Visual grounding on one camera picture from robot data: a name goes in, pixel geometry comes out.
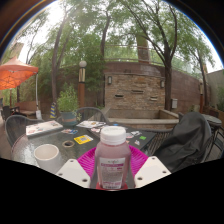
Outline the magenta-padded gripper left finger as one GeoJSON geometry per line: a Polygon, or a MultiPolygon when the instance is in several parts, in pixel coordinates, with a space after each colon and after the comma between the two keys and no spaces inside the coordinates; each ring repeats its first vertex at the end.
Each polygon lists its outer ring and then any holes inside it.
{"type": "Polygon", "coordinates": [[[84,188],[95,189],[95,148],[88,150],[78,159],[69,159],[56,173],[57,176],[84,188]]]}

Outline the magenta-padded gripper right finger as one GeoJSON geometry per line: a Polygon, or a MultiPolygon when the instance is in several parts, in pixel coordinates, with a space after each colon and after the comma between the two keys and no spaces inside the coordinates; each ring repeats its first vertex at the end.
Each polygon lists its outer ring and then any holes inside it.
{"type": "Polygon", "coordinates": [[[171,174],[156,156],[148,157],[133,146],[130,147],[130,150],[129,189],[143,187],[171,174]]]}

